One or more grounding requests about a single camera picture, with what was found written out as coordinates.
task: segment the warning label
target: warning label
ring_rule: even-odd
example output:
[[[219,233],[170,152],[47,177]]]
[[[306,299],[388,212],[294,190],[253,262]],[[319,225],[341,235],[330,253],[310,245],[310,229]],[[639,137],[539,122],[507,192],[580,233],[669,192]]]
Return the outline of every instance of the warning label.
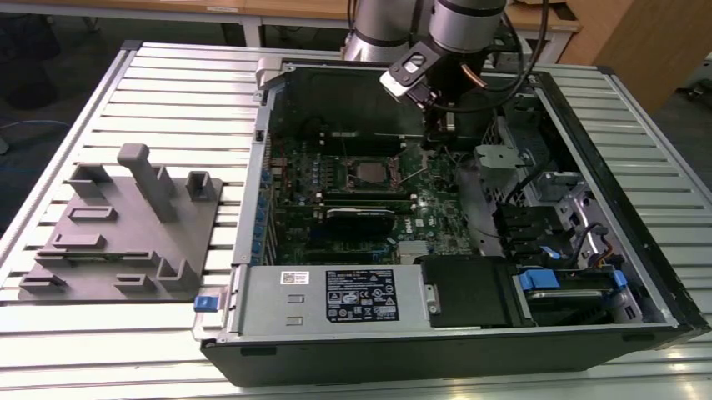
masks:
[[[398,321],[393,269],[328,271],[326,318],[333,323]]]

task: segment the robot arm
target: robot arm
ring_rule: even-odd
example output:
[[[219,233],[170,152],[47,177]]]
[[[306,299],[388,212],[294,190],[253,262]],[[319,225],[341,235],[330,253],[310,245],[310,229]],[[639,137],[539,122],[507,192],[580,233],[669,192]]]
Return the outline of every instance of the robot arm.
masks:
[[[409,95],[421,108],[436,97],[456,101],[482,70],[507,0],[362,0],[345,57],[393,63],[382,84],[396,98]],[[410,33],[429,18],[429,36],[409,49]]]
[[[527,68],[515,28],[503,15],[505,7],[507,0],[362,0],[358,3],[345,57],[392,63],[381,84],[396,100],[408,98],[421,108],[426,148],[454,140],[452,113],[474,113],[498,107],[516,95],[532,71],[547,34],[549,1],[543,2],[540,40]],[[520,72],[511,84],[492,88],[480,73],[489,54],[508,51],[507,45],[494,44],[503,18],[509,25],[505,36],[519,50]],[[429,34],[409,49],[413,33],[428,19]],[[474,108],[458,108],[461,96],[474,87],[494,96]]]

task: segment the wooden table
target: wooden table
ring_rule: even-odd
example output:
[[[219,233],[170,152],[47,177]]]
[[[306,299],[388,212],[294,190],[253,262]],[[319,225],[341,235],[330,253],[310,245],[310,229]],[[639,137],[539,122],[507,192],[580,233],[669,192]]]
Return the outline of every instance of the wooden table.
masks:
[[[265,25],[346,29],[346,3],[348,0],[10,0],[0,2],[0,12],[239,23],[247,46],[261,48]],[[540,8],[513,4],[508,15],[521,36],[535,40]],[[561,20],[549,12],[543,62],[556,63],[572,34],[580,30],[577,21]]]

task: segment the aluminum extrusion table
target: aluminum extrusion table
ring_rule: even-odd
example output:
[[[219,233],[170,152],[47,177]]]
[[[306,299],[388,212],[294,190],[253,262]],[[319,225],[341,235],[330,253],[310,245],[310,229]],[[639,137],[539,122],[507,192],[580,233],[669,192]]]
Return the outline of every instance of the aluminum extrusion table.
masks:
[[[229,281],[257,115],[254,71],[265,56],[334,52],[143,43],[120,51],[0,242],[0,398],[686,398],[712,393],[712,334],[636,352],[585,372],[361,385],[234,387],[194,341],[191,304],[14,305],[72,196],[72,164],[116,162],[146,143],[170,175],[207,169],[226,182],[205,287]],[[556,77],[690,294],[712,323],[712,195],[615,76],[544,66]],[[221,313],[202,320],[217,331]]]

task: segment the floor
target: floor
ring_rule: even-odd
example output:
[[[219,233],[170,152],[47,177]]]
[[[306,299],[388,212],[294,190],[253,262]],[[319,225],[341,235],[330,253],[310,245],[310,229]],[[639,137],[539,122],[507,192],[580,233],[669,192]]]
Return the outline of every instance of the floor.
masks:
[[[0,100],[0,126],[6,119],[54,119],[72,123],[126,39],[215,45],[225,45],[226,40],[238,44],[242,40],[239,27],[222,27],[214,23],[103,18],[99,26],[100,31],[91,33],[82,18],[54,17],[52,29],[63,51],[44,66],[56,84],[59,99],[31,112],[12,109]],[[344,43],[344,35],[345,31],[338,29],[269,27],[266,43],[274,48],[337,50]],[[653,119],[703,181],[712,187],[712,109],[676,94]],[[62,127],[38,125],[3,130],[3,140],[11,149],[0,156],[0,234],[23,204],[64,133]]]

